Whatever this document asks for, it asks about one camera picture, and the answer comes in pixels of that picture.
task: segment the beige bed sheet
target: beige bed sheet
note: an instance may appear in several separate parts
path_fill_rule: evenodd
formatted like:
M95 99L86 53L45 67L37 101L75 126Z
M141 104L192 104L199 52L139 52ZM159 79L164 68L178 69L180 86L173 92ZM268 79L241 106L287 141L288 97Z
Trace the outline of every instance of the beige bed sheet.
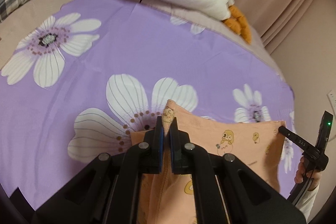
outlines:
M72 0L30 0L10 14L0 24L0 68L10 59L18 42L22 38L38 27L48 16L58 12L63 4L70 1ZM257 58L272 67L280 77L283 77L275 61L263 47L260 36L255 29L251 28L252 43L248 45L240 36L233 33L224 24L200 12L187 10L161 0L142 0L142 4L184 18L227 37L249 52L252 52Z

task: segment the beige wall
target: beige wall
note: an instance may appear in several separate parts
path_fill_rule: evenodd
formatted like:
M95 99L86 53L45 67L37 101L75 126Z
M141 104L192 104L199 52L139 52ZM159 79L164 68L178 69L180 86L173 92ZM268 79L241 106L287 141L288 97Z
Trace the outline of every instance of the beige wall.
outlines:
M327 93L336 91L336 0L314 0L295 28L271 54L295 92L295 127L315 144L323 112L332 113ZM336 120L331 136L336 134ZM329 164L310 219L336 185L336 139L325 152Z

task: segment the metal screw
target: metal screw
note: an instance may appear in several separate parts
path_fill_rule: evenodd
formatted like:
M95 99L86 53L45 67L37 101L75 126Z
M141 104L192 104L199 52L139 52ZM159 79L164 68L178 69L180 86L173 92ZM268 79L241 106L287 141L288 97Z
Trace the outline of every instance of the metal screw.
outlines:
M184 145L184 148L185 148L186 150L193 150L193 149L195 148L195 145L194 145L193 143L186 143L186 144Z
M236 159L236 157L230 153L227 153L224 155L224 159L227 161L233 162Z
M139 147L141 149L147 149L149 147L149 144L146 142L139 143Z
M101 160L101 161L105 161L105 160L108 160L110 157L109 154L107 153L101 153L99 156L98 156L98 159Z

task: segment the white sleeve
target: white sleeve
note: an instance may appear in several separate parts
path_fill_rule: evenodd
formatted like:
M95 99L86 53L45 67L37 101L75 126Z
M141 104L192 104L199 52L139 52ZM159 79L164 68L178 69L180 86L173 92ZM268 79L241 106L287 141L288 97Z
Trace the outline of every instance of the white sleeve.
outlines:
M319 191L319 186L320 185L311 192L306 191L302 199L296 204L296 207L304 214L306 221L308 221L310 211L313 208L317 192Z

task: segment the mattress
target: mattress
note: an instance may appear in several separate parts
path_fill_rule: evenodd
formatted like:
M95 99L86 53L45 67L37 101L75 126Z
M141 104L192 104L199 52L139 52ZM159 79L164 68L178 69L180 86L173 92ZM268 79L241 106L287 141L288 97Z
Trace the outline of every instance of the mattress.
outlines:
M284 120L295 130L291 88L253 29L249 46L200 13L139 1L32 0L0 25L0 65L8 65L0 183L8 195L19 187L37 209L102 149L125 151L130 131L151 128L167 99L219 122ZM284 197L300 154L285 142Z

